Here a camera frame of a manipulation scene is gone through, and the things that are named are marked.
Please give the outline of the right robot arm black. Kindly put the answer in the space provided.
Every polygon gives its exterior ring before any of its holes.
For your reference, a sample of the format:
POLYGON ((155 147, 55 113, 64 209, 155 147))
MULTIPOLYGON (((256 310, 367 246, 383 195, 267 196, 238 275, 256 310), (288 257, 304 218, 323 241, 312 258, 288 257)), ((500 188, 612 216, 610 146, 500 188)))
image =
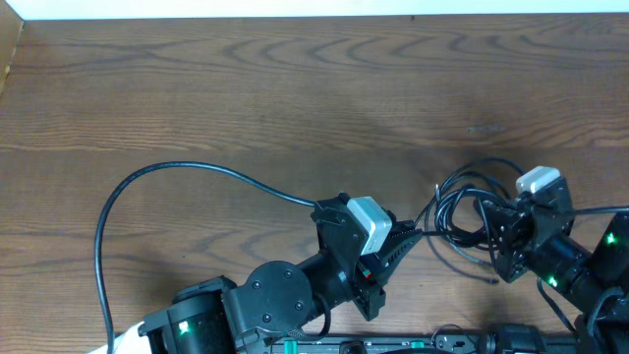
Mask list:
POLYGON ((628 351, 628 212, 617 211, 590 252, 570 237, 576 216, 560 176, 510 202, 475 202, 491 263, 511 283, 527 271, 581 315, 574 323, 579 353, 628 351))

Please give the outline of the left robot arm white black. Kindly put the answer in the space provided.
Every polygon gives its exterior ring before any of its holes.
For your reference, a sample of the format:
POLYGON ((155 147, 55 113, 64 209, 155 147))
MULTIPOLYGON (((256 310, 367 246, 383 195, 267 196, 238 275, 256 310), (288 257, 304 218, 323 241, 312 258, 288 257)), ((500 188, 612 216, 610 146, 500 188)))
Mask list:
POLYGON ((105 293, 99 295, 107 353, 267 353, 284 338, 319 341, 331 312, 353 303, 366 321, 385 305, 385 285, 424 233, 371 197, 345 193, 312 205, 318 251, 294 265, 257 267, 242 285, 217 276, 179 291, 169 307, 149 314, 122 335, 113 329, 105 293))

